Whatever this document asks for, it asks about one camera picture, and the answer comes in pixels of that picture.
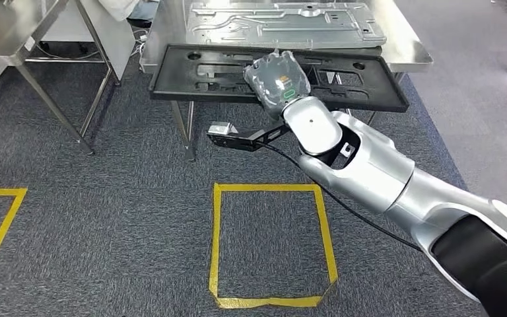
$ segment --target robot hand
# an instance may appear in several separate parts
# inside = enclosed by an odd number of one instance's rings
[[[384,214],[458,290],[480,301],[491,317],[507,316],[506,204],[415,168],[390,138],[348,114],[329,112],[308,96],[306,75],[290,52],[255,61],[244,77],[266,112],[295,134],[305,173]],[[347,163],[333,169],[339,155]]]

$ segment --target gray carpet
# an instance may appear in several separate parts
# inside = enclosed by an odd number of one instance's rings
[[[30,68],[66,114],[82,121],[100,66]],[[219,309],[208,290],[214,182],[308,179],[274,153],[222,149],[206,138],[212,120],[261,126],[257,106],[199,103],[197,162],[182,161],[169,103],[149,100],[149,80],[131,68],[121,87],[106,89],[90,127],[96,156],[87,157],[14,69],[1,78],[0,188],[28,193],[0,249],[0,316],[480,315],[422,254],[328,197],[339,280],[320,305]],[[422,168],[463,186],[411,82],[403,88],[409,112],[382,114],[376,128]],[[290,153],[296,146],[291,136],[276,145]],[[0,198],[0,219],[3,206]],[[312,296],[328,288],[312,195],[223,193],[221,225],[220,296]]]
[[[395,2],[434,58],[411,79],[465,183],[507,203],[507,0]]]

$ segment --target black tray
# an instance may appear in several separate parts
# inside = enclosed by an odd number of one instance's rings
[[[152,78],[152,99],[259,102],[242,77],[267,48],[170,44]],[[293,50],[312,85],[312,96],[330,110],[340,108],[405,112],[405,95],[384,59],[323,51]]]

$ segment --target black cable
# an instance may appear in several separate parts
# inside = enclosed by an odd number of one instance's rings
[[[288,154],[286,154],[285,152],[283,152],[283,150],[280,150],[279,148],[276,148],[272,145],[269,145],[269,144],[265,144],[265,143],[261,143],[261,142],[257,142],[257,144],[261,145],[262,147],[265,147],[266,149],[269,149],[279,155],[281,155],[282,157],[285,157],[287,160],[291,161],[291,163],[293,163],[296,167],[300,168],[300,165],[298,165],[298,162],[293,159],[292,157],[290,157]],[[343,208],[345,208],[349,213],[352,213],[355,217],[359,218],[360,220],[364,221],[366,224],[370,225],[371,227],[373,227],[374,229],[380,231],[381,233],[384,233],[386,235],[388,235],[390,238],[393,238],[395,240],[397,240],[398,242],[412,248],[412,249],[415,249],[416,251],[419,251],[419,252],[422,252],[422,250],[414,243],[411,243],[399,236],[396,236],[394,233],[380,227],[379,225],[377,225],[376,223],[373,223],[370,219],[366,218],[365,216],[361,215],[360,213],[357,213],[356,211],[354,211],[352,208],[350,208],[349,206],[347,206],[345,203],[343,203],[339,198],[337,198],[335,195],[333,195],[327,188],[323,187],[320,183],[318,183],[317,181],[315,181],[314,179],[312,179],[312,181],[314,181],[314,183],[316,183],[319,187],[321,187],[323,189],[323,191],[329,195],[331,198],[333,198],[333,200],[335,200],[339,205],[341,205]]]

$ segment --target clear plastic bag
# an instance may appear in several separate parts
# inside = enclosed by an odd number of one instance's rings
[[[244,79],[274,120],[287,104],[310,94],[310,82],[290,51],[275,50],[253,61],[244,69]]]

